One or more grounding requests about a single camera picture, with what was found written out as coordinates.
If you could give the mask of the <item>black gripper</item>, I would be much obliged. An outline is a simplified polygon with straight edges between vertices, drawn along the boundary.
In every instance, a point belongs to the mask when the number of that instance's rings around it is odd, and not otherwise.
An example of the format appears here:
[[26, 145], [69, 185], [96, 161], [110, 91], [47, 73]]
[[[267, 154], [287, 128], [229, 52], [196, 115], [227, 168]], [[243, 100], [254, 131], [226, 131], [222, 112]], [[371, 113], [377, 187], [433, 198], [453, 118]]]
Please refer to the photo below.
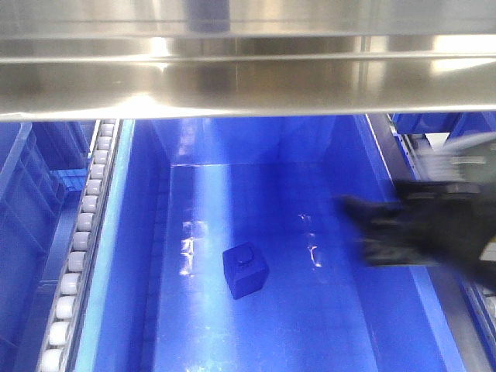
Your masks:
[[493, 289], [495, 262], [482, 255], [495, 240], [495, 145], [456, 150], [448, 163], [459, 179], [396, 180], [396, 201], [342, 195], [336, 207], [358, 229], [368, 265], [444, 264]]

